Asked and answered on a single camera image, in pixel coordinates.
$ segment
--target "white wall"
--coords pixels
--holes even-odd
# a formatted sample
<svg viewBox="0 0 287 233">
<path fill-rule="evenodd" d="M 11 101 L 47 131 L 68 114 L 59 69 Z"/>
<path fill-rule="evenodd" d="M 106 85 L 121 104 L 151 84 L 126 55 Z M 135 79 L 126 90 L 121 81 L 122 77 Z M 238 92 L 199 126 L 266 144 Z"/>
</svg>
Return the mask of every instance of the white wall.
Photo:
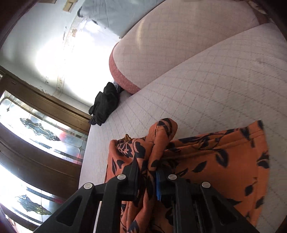
<svg viewBox="0 0 287 233">
<path fill-rule="evenodd" d="M 30 85 L 87 112 L 85 104 L 55 92 L 63 42 L 83 2 L 79 0 L 71 13 L 63 11 L 66 0 L 37 3 L 6 39 L 0 50 L 0 65 Z"/>
</svg>

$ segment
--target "orange fabric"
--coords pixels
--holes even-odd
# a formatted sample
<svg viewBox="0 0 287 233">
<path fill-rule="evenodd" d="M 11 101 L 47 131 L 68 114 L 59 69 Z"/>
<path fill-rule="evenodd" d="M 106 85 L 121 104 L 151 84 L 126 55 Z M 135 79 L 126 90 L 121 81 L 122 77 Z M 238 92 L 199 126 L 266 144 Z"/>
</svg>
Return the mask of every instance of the orange fabric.
<svg viewBox="0 0 287 233">
<path fill-rule="evenodd" d="M 137 160 L 138 197 L 122 202 L 121 233 L 172 233 L 172 207 L 156 200 L 158 166 L 191 183 L 208 181 L 253 225 L 261 212 L 269 175 L 269 155 L 263 125 L 203 134 L 171 141 L 177 124 L 168 118 L 151 126 L 144 138 L 112 140 L 106 181 Z"/>
</svg>

